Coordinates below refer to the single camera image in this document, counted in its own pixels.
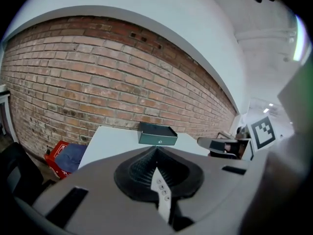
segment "dark floor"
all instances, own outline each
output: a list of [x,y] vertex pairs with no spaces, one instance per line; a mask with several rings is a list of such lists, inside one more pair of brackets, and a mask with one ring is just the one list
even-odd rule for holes
[[[8,135],[3,135],[2,132],[0,134],[0,152],[4,151],[6,147],[8,147],[13,140]],[[44,182],[51,179],[53,181],[59,181],[59,179],[54,175],[53,171],[49,168],[49,166],[41,163],[40,161],[34,159],[32,156],[29,156],[34,164],[38,167],[41,174],[44,177]]]

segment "tabletop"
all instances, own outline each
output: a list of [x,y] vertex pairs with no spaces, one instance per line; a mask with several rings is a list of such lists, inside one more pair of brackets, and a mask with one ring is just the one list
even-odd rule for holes
[[[93,161],[148,146],[151,145],[138,143],[137,130],[100,126],[93,135],[78,169]],[[178,133],[175,145],[169,147],[203,156],[210,153],[209,150],[200,147],[197,141],[187,133]]]

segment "table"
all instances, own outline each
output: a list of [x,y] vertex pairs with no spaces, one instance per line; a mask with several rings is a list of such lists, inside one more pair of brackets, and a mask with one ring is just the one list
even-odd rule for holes
[[[93,135],[78,169],[100,159],[148,146],[151,145],[138,143],[136,130],[100,126]],[[178,133],[175,145],[169,147],[203,156],[210,153],[209,150],[200,147],[197,141],[187,133]]]
[[[8,121],[9,130],[10,130],[11,136],[13,138],[13,141],[14,142],[19,142],[17,137],[16,137],[16,134],[15,134],[15,131],[14,131],[14,128],[13,128],[13,124],[12,124],[11,115],[10,115],[9,100],[8,100],[9,96],[10,96],[10,92],[9,91],[1,92],[0,93],[0,104],[4,103],[5,115],[6,115],[6,119]],[[5,129],[4,129],[4,124],[3,124],[3,118],[2,118],[2,115],[1,115],[1,111],[0,111],[0,121],[2,122],[3,134],[5,135],[6,132],[5,132]]]

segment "blue fabric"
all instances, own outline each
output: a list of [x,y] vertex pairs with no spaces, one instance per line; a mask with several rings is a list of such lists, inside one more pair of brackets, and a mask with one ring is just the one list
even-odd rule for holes
[[87,145],[70,143],[60,152],[54,162],[61,170],[73,173],[77,171],[86,149]]

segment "red plastic box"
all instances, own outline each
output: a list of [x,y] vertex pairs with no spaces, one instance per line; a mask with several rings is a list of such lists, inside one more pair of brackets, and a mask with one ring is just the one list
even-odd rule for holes
[[54,160],[59,155],[59,153],[63,151],[65,147],[68,146],[68,144],[69,144],[68,142],[59,141],[49,155],[45,154],[45,160],[48,163],[48,166],[53,170],[54,174],[56,174],[56,176],[60,179],[67,177],[71,173],[61,170],[54,162]]

